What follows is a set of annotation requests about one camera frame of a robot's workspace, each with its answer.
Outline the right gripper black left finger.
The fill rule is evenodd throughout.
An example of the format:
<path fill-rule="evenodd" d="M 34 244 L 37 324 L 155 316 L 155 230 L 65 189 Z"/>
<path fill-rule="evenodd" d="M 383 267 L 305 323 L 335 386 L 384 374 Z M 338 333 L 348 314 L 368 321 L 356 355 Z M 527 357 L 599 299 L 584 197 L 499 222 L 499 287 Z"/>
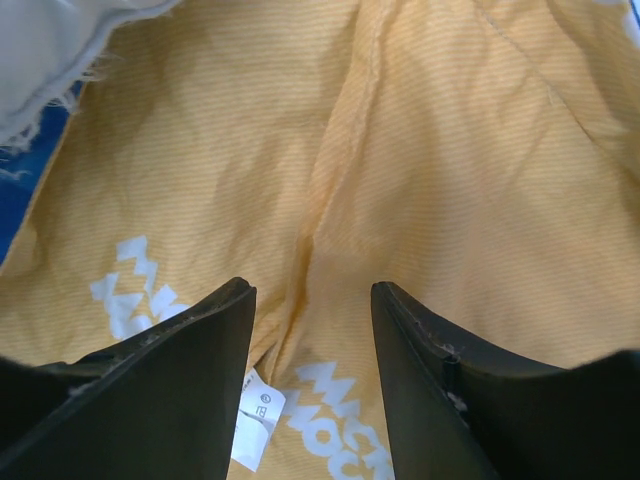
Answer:
<path fill-rule="evenodd" d="M 190 309 L 68 364 L 1 362 L 1 475 L 226 476 L 256 289 L 229 280 Z"/>

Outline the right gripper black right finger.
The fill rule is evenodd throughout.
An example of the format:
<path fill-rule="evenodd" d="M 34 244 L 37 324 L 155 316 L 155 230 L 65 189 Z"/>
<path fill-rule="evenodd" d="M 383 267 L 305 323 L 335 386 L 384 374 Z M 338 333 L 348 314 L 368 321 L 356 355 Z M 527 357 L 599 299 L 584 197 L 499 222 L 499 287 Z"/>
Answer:
<path fill-rule="evenodd" d="M 399 479 L 635 479 L 639 354 L 572 369 L 498 347 L 390 282 L 371 317 Z"/>

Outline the blue yellow Mickey pillowcase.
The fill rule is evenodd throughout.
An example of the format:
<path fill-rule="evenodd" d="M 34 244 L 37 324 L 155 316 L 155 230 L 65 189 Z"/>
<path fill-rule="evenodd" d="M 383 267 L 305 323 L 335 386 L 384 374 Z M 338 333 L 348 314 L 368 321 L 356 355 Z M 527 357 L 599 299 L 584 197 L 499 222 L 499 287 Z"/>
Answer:
<path fill-rule="evenodd" d="M 390 479 L 391 281 L 572 367 L 639 343 L 635 1 L 183 1 L 116 30 L 1 273 L 1 352 L 75 361 L 236 276 L 288 400 L 260 479 Z"/>

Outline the white pillow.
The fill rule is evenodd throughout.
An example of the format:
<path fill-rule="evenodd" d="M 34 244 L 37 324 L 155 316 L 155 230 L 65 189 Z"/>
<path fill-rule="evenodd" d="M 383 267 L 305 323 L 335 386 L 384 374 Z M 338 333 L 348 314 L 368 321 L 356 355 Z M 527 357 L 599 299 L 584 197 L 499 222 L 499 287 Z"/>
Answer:
<path fill-rule="evenodd" d="M 24 151 L 41 113 L 65 99 L 119 26 L 151 19 L 174 1 L 17 0 L 1 3 L 1 146 Z"/>

